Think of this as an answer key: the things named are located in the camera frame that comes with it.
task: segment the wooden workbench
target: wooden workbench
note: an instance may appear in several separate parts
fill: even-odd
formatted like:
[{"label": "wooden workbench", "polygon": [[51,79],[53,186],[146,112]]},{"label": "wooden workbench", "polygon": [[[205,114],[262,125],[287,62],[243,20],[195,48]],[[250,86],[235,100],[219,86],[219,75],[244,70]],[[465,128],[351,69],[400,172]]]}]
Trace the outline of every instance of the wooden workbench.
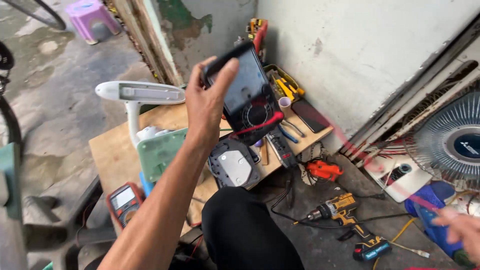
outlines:
[{"label": "wooden workbench", "polygon": [[[289,133],[299,139],[297,144],[288,141],[288,144],[296,155],[333,130],[333,127],[328,127],[321,132],[314,134],[298,116],[292,115],[288,120],[306,135],[305,138],[300,138],[300,136],[286,127],[286,130]],[[147,126],[157,126],[162,129],[171,130],[188,127],[187,108],[185,104],[159,106],[140,115],[140,126],[141,129]],[[230,128],[230,126],[226,121],[222,120],[220,128]],[[220,136],[227,133],[228,132],[220,132]],[[128,123],[121,124],[91,139],[89,145],[100,176],[103,191],[106,194],[112,193],[127,181],[137,183],[140,186],[140,160],[137,151],[130,140]],[[270,144],[268,144],[267,147],[268,165],[261,165],[261,162],[257,164],[262,179],[281,166],[280,161],[273,152]],[[191,223],[201,221],[201,212],[204,206],[201,201],[206,202],[218,190],[215,180],[210,172],[208,170],[204,170],[204,172],[207,176],[205,177],[204,182],[196,187],[193,194],[195,199],[190,203],[188,219]],[[182,235],[189,230],[190,227],[185,223]]]}]

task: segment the digital multimeter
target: digital multimeter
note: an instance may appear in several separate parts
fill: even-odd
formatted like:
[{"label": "digital multimeter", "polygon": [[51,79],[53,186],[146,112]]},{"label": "digital multimeter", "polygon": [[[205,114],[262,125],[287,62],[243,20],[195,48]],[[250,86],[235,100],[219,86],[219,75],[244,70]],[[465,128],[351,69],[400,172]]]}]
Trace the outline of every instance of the digital multimeter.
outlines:
[{"label": "digital multimeter", "polygon": [[125,185],[107,196],[108,210],[122,230],[127,226],[143,202],[143,193],[132,182],[125,183]]}]

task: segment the peeling paint wall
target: peeling paint wall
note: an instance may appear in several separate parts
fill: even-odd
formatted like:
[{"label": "peeling paint wall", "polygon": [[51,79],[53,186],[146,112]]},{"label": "peeling paint wall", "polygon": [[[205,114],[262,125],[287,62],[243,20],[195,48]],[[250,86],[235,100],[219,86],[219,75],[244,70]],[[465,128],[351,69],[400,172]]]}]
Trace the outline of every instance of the peeling paint wall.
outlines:
[{"label": "peeling paint wall", "polygon": [[256,0],[152,0],[175,67],[188,82],[192,67],[233,47]]},{"label": "peeling paint wall", "polygon": [[350,138],[479,12],[478,0],[259,0],[257,14],[269,20],[267,61]]}]

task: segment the hand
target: hand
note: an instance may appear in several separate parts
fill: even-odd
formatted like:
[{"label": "hand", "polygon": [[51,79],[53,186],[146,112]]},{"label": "hand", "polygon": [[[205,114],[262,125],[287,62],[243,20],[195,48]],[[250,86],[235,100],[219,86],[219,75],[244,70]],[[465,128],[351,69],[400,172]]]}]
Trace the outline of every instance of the hand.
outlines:
[{"label": "hand", "polygon": [[460,214],[446,207],[439,210],[439,217],[432,222],[441,226],[448,225],[447,242],[454,244],[462,240],[469,260],[480,264],[480,218]]},{"label": "hand", "polygon": [[224,98],[239,69],[238,59],[230,59],[218,72],[215,83],[204,90],[200,74],[202,69],[215,59],[215,56],[210,57],[193,67],[185,90],[188,113],[187,139],[195,140],[197,144],[205,146],[208,151],[218,142]]}]

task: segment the black pants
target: black pants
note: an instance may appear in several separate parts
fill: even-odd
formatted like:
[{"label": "black pants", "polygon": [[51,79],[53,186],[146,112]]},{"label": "black pants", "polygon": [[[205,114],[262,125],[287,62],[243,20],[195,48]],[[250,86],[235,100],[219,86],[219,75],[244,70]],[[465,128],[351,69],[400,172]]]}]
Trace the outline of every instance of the black pants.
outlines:
[{"label": "black pants", "polygon": [[202,231],[219,270],[303,269],[295,247],[266,205],[242,187],[221,188],[207,201]]}]

